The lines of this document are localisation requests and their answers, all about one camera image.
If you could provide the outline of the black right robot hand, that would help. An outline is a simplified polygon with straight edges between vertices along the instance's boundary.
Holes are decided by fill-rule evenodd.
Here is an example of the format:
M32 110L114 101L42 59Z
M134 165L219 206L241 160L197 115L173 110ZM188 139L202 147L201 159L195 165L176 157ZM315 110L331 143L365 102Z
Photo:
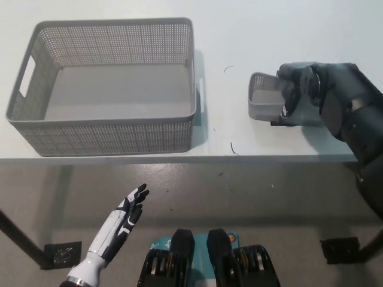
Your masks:
M276 72L287 82L282 90L285 103L279 115L283 126L320 126L320 80L312 66L315 62L285 63Z

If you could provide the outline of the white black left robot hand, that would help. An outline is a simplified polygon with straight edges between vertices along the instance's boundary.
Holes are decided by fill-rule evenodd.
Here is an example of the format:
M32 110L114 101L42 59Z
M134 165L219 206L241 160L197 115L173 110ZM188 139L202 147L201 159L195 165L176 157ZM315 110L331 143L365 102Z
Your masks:
M148 196L146 184L129 193L110 213L92 241L88 252L111 262L132 232L142 214L142 202Z

